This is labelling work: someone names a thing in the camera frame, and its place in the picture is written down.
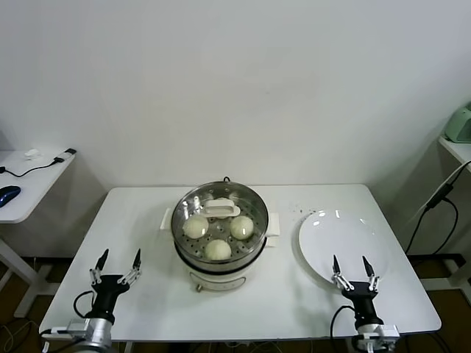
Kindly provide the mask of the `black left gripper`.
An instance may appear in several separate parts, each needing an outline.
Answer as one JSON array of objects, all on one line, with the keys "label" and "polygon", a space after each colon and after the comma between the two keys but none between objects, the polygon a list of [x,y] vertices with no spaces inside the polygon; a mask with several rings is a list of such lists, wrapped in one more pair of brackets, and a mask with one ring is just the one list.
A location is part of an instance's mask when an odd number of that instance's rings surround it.
[{"label": "black left gripper", "polygon": [[95,267],[89,270],[91,285],[96,292],[96,298],[92,304],[92,318],[114,321],[113,311],[118,297],[126,293],[141,275],[141,250],[137,251],[132,268],[125,275],[106,274],[101,277],[108,254],[109,249],[106,249],[97,260]]}]

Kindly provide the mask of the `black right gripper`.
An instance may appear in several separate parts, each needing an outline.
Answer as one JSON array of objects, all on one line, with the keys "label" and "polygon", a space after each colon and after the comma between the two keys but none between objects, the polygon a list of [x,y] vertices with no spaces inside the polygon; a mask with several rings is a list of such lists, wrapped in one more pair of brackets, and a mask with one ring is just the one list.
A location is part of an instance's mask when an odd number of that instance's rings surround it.
[{"label": "black right gripper", "polygon": [[342,296],[352,302],[356,327],[380,323],[373,303],[373,299],[378,294],[380,277],[375,274],[372,264],[365,256],[362,257],[362,260],[368,282],[349,282],[341,273],[336,255],[333,256],[333,281],[341,289]]}]

